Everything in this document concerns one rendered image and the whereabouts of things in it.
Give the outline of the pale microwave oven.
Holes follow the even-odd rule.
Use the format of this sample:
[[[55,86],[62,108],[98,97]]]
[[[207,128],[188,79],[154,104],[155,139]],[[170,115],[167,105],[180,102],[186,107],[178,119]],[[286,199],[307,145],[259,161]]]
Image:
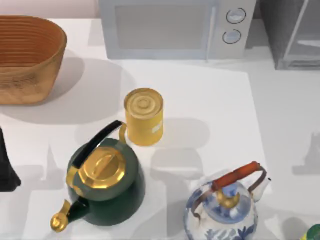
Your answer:
[[[109,59],[206,60],[210,16],[215,21],[208,60],[243,56],[257,0],[98,0]],[[226,20],[229,10],[242,8],[245,19]],[[235,44],[224,32],[241,32]]]

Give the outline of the brown woven basket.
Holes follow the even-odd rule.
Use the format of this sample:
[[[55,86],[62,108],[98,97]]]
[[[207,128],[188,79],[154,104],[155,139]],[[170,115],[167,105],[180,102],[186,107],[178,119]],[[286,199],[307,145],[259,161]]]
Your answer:
[[[66,45],[65,31],[48,19],[0,15],[0,105],[29,105],[46,99]]]

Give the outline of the microwave knob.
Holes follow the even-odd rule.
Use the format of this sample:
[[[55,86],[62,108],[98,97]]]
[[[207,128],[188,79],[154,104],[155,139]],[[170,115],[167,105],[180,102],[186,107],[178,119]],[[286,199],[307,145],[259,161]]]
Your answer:
[[[243,8],[231,9],[226,13],[226,20],[230,24],[239,24],[246,18],[246,11]]]
[[[237,29],[225,31],[222,35],[223,42],[228,45],[237,43],[241,38],[242,38],[242,34]]]

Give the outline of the blue and white kettle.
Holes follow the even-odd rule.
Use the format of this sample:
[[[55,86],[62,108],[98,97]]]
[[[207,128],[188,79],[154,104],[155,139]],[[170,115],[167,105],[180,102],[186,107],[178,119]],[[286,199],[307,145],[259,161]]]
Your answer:
[[[188,198],[183,227],[188,240],[253,240],[256,203],[271,182],[252,161],[198,187]]]

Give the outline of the grey cabinet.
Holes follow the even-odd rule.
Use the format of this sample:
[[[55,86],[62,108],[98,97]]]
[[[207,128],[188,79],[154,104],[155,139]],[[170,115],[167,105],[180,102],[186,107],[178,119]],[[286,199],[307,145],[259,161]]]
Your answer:
[[[320,70],[320,0],[259,0],[276,70]]]

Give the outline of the green and gold kettle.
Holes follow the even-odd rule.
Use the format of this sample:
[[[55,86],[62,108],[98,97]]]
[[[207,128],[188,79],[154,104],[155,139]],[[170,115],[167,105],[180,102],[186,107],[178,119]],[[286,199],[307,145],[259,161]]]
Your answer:
[[[145,178],[134,150],[125,140],[126,124],[114,120],[71,156],[66,169],[70,201],[50,220],[53,231],[84,219],[96,226],[128,220],[141,206]]]

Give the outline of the yellow can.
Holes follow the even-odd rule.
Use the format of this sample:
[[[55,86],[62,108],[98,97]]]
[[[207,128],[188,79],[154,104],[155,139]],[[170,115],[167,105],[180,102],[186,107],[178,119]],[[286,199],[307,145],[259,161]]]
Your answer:
[[[152,88],[141,87],[124,98],[125,120],[129,140],[138,146],[151,146],[164,132],[164,101]]]

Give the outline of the green and yellow object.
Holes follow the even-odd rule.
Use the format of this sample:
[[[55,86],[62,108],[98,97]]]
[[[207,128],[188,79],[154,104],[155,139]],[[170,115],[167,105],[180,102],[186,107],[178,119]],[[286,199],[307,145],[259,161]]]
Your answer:
[[[320,223],[311,226],[300,240],[320,240]]]

